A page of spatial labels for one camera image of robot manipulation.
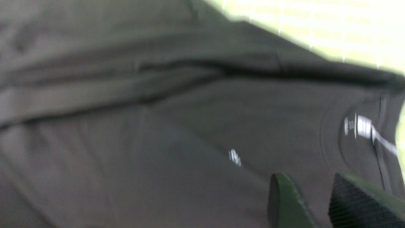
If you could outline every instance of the printed logo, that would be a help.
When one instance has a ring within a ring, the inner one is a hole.
[[[242,166],[242,161],[241,158],[239,158],[239,155],[236,153],[236,151],[234,149],[230,150],[229,152],[229,159],[237,164],[238,166]]]

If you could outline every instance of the clothing item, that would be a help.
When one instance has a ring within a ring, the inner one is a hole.
[[[269,227],[276,172],[322,227],[336,172],[405,198],[402,76],[159,3],[0,1],[1,227]]]

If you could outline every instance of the dark gray t-shirt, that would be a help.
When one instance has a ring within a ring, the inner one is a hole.
[[[394,141],[401,76],[328,62],[246,23],[194,21],[218,15],[197,1],[148,13],[146,1],[20,2],[7,7],[26,17],[0,14],[1,227],[268,227],[275,172],[297,181],[324,227],[336,172],[404,198],[397,157],[358,129],[369,121]],[[18,36],[3,35],[19,20],[39,25],[31,15],[59,15],[44,21],[67,30],[11,45]]]

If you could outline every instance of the cloth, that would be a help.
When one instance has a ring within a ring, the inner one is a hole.
[[[1,227],[268,227],[275,172],[323,227],[336,172],[404,199],[397,157],[367,135],[394,142],[403,77],[203,2],[14,2],[0,2]]]

